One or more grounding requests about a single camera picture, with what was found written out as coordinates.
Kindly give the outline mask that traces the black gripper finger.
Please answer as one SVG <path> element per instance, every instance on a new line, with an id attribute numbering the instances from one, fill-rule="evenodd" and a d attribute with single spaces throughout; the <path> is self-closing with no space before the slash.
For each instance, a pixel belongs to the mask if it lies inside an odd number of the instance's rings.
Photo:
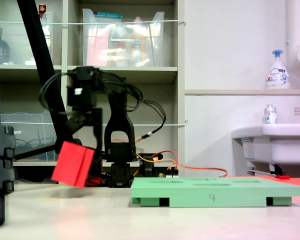
<path id="1" fill-rule="evenodd" d="M 88 121 L 88 114 L 85 112 L 74 112 L 64 124 L 64 130 L 67 134 L 73 136 Z"/>
<path id="2" fill-rule="evenodd" d="M 102 153 L 102 137 L 103 137 L 103 124 L 100 120 L 95 120 L 93 123 L 93 135 L 96 139 L 96 148 L 93 154 L 93 160 L 98 160 Z"/>

